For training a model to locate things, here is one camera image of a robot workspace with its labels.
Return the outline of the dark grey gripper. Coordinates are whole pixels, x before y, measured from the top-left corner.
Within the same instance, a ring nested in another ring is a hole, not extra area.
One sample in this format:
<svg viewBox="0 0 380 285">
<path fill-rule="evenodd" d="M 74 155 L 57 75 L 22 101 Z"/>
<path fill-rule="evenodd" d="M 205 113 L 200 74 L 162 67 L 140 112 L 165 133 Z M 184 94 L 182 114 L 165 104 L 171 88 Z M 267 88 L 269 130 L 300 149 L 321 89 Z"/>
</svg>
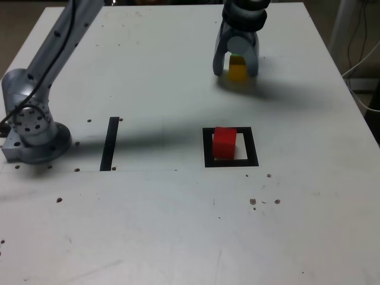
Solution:
<svg viewBox="0 0 380 285">
<path fill-rule="evenodd" d="M 240 55 L 246 65 L 247 74 L 256 77 L 259 70 L 259 40 L 257 33 L 231 29 L 228 24 L 221 23 L 213 57 L 213 73 L 221 76 L 224 69 L 226 52 Z"/>
</svg>

